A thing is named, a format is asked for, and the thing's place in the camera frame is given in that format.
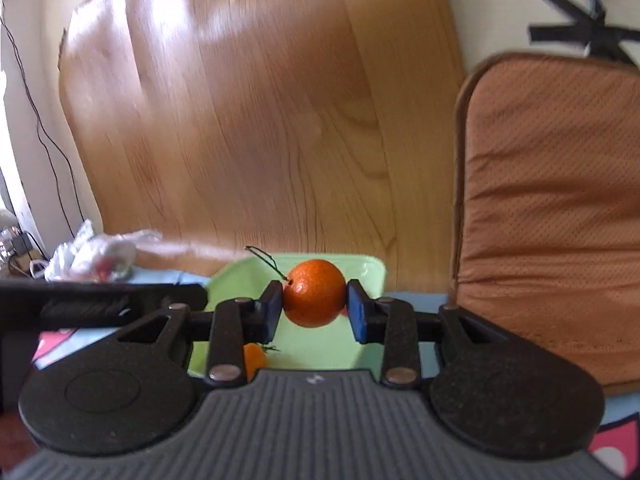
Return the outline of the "clear plastic fruit bag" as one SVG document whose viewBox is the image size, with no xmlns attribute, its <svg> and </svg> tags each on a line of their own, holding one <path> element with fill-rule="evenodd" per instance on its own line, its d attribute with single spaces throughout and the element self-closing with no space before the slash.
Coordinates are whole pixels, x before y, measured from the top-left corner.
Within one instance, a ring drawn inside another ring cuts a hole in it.
<svg viewBox="0 0 640 480">
<path fill-rule="evenodd" d="M 75 238 L 61 244 L 43 269 L 47 282 L 114 283 L 130 277 L 138 250 L 163 239 L 160 232 L 99 233 L 86 220 Z"/>
</svg>

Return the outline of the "wooden headboard panel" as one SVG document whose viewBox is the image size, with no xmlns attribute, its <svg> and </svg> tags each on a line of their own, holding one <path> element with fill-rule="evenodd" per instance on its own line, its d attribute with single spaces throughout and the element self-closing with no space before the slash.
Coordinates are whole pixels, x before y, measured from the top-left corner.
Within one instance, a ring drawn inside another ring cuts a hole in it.
<svg viewBox="0 0 640 480">
<path fill-rule="evenodd" d="M 391 290 L 448 286 L 448 0 L 87 0 L 60 97 L 104 229 L 210 275 L 267 252 L 366 254 Z"/>
</svg>

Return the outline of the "cartoon pig tablecloth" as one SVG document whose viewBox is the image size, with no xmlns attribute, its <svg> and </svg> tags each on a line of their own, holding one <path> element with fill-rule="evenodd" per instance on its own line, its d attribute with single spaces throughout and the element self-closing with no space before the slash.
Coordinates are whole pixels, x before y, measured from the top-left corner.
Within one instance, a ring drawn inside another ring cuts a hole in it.
<svg viewBox="0 0 640 480">
<path fill-rule="evenodd" d="M 368 370 L 258 370 L 210 388 L 214 310 L 170 304 L 122 327 L 41 333 L 12 408 L 38 448 L 11 477 L 612 477 L 589 449 L 604 412 L 594 378 L 462 307 L 413 308 L 415 387 Z"/>
</svg>

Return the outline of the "brown seat cushion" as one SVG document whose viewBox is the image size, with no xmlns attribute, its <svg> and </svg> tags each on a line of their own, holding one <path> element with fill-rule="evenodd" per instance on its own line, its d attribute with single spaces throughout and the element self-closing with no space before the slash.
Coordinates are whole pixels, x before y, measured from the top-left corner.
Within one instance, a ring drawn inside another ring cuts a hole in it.
<svg viewBox="0 0 640 480">
<path fill-rule="evenodd" d="M 511 52 L 456 109 L 454 301 L 584 368 L 639 385 L 639 73 Z"/>
</svg>

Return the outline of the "small orange mandarin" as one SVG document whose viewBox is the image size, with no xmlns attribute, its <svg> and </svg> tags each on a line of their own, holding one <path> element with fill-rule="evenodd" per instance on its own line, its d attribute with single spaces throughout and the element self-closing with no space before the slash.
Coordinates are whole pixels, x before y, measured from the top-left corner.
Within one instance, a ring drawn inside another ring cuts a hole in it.
<svg viewBox="0 0 640 480">
<path fill-rule="evenodd" d="M 332 323 L 346 306 L 346 281 L 333 263 L 311 259 L 299 263 L 288 274 L 283 287 L 286 317 L 303 328 Z"/>
</svg>

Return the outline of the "orange tomato in basket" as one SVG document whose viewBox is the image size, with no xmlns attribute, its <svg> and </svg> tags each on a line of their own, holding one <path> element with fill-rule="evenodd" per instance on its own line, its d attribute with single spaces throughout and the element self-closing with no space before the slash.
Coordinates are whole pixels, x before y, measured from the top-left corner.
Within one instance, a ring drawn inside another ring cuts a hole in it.
<svg viewBox="0 0 640 480">
<path fill-rule="evenodd" d="M 243 356 L 245 362 L 246 377 L 251 382 L 258 370 L 262 370 L 268 366 L 268 352 L 270 348 L 264 344 L 246 344 L 243 347 Z"/>
</svg>

